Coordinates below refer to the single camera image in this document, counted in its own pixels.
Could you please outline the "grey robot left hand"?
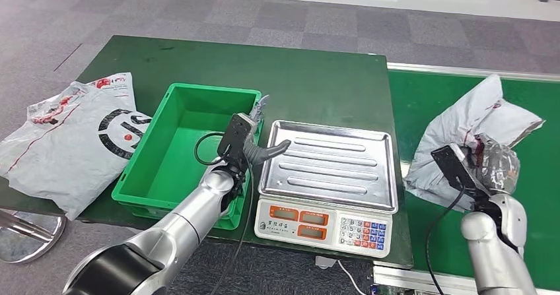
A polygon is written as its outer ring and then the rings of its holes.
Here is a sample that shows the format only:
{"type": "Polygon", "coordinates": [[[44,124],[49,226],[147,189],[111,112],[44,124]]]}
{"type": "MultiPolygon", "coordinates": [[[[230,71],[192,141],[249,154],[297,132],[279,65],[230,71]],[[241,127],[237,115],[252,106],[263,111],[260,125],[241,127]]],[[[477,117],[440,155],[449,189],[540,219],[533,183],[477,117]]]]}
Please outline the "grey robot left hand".
{"type": "Polygon", "coordinates": [[[276,156],[285,153],[289,148],[289,146],[291,145],[290,140],[284,140],[278,145],[267,147],[267,148],[259,147],[257,144],[254,143],[254,133],[256,132],[258,124],[262,122],[263,109],[266,106],[268,99],[269,99],[268,94],[262,96],[255,103],[251,112],[248,115],[248,118],[251,120],[252,123],[255,124],[255,127],[251,128],[251,131],[244,142],[243,154],[245,155],[245,158],[248,161],[248,163],[251,165],[259,165],[269,159],[275,158],[276,156]]]}

